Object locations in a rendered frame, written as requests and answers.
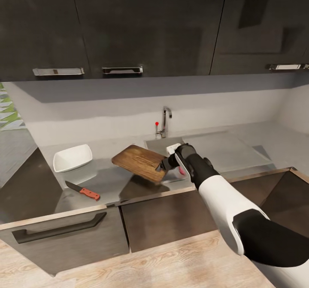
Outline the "parer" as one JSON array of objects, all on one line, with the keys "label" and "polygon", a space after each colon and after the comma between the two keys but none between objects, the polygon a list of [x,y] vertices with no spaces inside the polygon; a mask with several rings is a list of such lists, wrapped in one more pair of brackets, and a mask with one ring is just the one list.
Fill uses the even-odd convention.
[{"label": "parer", "polygon": [[69,187],[71,187],[71,188],[73,188],[73,189],[79,191],[80,193],[84,193],[84,194],[85,194],[86,196],[88,196],[88,197],[95,198],[96,200],[98,200],[98,199],[100,198],[100,195],[97,194],[97,193],[95,193],[95,192],[92,192],[92,191],[90,191],[90,190],[88,190],[88,189],[82,188],[81,186],[77,186],[76,184],[73,184],[73,183],[68,182],[68,181],[65,181],[65,183],[66,183]]}]

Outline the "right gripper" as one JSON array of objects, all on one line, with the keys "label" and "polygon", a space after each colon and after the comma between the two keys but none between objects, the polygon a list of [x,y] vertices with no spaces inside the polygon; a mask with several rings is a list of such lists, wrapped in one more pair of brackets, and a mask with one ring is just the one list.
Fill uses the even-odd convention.
[{"label": "right gripper", "polygon": [[166,159],[163,159],[162,160],[162,163],[160,164],[160,168],[164,168],[165,170],[168,170],[170,168],[176,168],[178,167],[178,165],[176,165],[174,162],[173,162],[173,155],[172,156],[169,156],[168,158]]}]

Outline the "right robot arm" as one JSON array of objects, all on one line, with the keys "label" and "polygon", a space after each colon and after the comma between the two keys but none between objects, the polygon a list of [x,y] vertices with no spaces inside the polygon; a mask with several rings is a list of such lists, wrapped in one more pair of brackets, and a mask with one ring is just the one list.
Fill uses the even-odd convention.
[{"label": "right robot arm", "polygon": [[271,221],[192,145],[177,143],[167,153],[160,168],[181,166],[234,253],[248,257],[275,288],[309,288],[309,238]]}]

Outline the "cutting board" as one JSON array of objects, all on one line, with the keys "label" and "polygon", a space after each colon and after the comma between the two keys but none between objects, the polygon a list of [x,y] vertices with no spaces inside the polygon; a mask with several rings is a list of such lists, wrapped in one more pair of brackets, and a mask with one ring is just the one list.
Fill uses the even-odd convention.
[{"label": "cutting board", "polygon": [[130,145],[118,155],[114,156],[112,163],[158,184],[162,182],[164,176],[169,171],[164,168],[160,172],[156,171],[162,163],[162,160],[166,158],[166,156],[157,154],[151,150]]}]

